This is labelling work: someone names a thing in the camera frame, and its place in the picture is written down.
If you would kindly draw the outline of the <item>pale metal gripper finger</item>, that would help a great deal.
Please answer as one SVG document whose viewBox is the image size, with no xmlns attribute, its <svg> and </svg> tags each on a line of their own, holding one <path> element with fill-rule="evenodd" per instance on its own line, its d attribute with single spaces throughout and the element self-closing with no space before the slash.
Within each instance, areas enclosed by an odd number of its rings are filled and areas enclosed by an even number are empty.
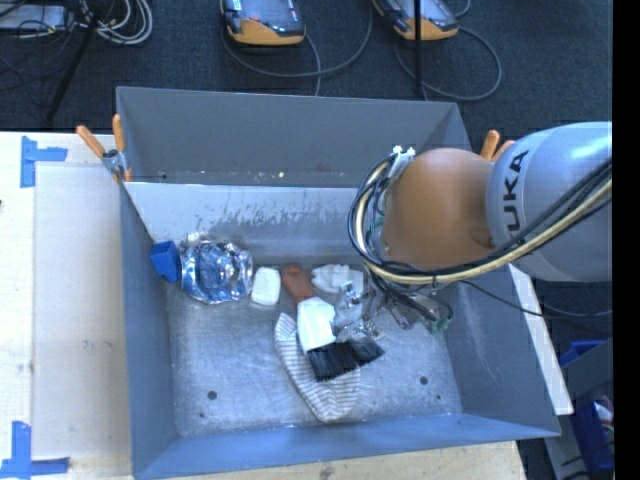
<svg viewBox="0 0 640 480">
<path fill-rule="evenodd" d="M 336 327 L 337 342 L 373 343 L 384 336 L 373 320 L 359 320 L 345 326 Z"/>
<path fill-rule="evenodd" d="M 373 290 L 365 288 L 358 292 L 351 281 L 339 288 L 338 301 L 334 307 L 335 321 L 366 321 L 370 317 Z"/>
</svg>

